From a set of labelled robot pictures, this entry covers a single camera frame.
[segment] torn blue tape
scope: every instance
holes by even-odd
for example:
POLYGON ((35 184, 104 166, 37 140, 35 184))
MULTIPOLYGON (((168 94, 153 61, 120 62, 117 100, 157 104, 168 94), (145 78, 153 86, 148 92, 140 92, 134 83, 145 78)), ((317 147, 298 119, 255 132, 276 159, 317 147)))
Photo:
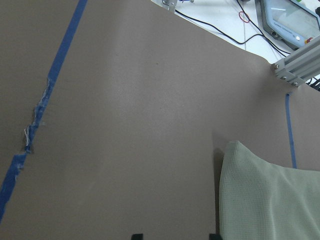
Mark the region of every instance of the torn blue tape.
POLYGON ((290 95, 291 94, 292 92, 288 92, 285 95, 285 112, 286 112, 286 122, 287 122, 288 133, 289 133, 289 144, 290 144, 290 151, 291 151, 292 167, 296 169, 297 161, 296 161, 295 143, 294 143, 294 135, 292 133, 291 117, 290 117, 290 95))
POLYGON ((70 48, 71 42, 76 33, 82 14, 86 8, 87 1, 88 0, 79 0, 75 8, 75 11, 72 15, 72 19, 64 34, 64 37, 62 39, 58 52, 56 53, 56 56, 53 60, 52 66, 48 73, 48 82, 47 82, 46 89, 42 95, 41 100, 39 101, 38 105, 34 109, 34 120, 32 124, 30 124, 25 130, 25 136, 26 136, 26 144, 24 148, 25 152, 23 154, 17 154, 13 156, 11 165, 8 171, 6 172, 6 175, 0 190, 0 223, 5 213, 6 204, 13 193, 20 170, 24 167, 26 157, 31 152, 31 146, 32 146, 36 131, 40 125, 41 119, 48 105, 51 93, 53 92, 61 67, 64 63, 64 60, 70 48))

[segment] device screen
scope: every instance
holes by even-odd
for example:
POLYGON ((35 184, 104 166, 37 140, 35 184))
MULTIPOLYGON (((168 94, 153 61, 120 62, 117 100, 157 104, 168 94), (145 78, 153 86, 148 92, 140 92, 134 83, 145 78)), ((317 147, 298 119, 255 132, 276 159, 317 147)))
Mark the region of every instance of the device screen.
POLYGON ((289 0, 271 0, 272 18, 305 39, 320 35, 315 16, 289 0))

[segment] red loop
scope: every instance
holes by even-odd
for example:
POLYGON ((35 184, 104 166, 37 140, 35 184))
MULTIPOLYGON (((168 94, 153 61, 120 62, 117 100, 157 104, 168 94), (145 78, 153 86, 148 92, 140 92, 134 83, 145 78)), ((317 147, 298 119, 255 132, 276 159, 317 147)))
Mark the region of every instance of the red loop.
POLYGON ((248 23, 250 22, 250 18, 249 18, 249 16, 248 16, 248 14, 246 14, 244 11, 240 11, 240 12, 239 12, 239 18, 240 18, 243 22, 245 22, 246 24, 248 24, 248 23), (243 14, 247 17, 248 21, 246 21, 246 20, 243 19, 243 17, 241 16, 241 13, 243 13, 243 14))

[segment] gray device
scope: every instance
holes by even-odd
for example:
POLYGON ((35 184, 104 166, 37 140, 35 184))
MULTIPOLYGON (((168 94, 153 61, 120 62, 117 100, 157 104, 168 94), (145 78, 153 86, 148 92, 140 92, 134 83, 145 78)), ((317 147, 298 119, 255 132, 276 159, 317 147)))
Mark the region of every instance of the gray device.
POLYGON ((320 35, 320 17, 296 0, 260 0, 263 29, 292 49, 320 35))

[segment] towel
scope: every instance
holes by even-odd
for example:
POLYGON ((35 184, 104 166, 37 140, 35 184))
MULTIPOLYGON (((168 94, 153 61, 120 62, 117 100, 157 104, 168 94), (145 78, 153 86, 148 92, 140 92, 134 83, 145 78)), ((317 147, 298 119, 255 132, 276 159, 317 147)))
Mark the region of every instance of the towel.
POLYGON ((271 164, 230 142, 219 217, 223 240, 319 240, 320 172, 271 164))

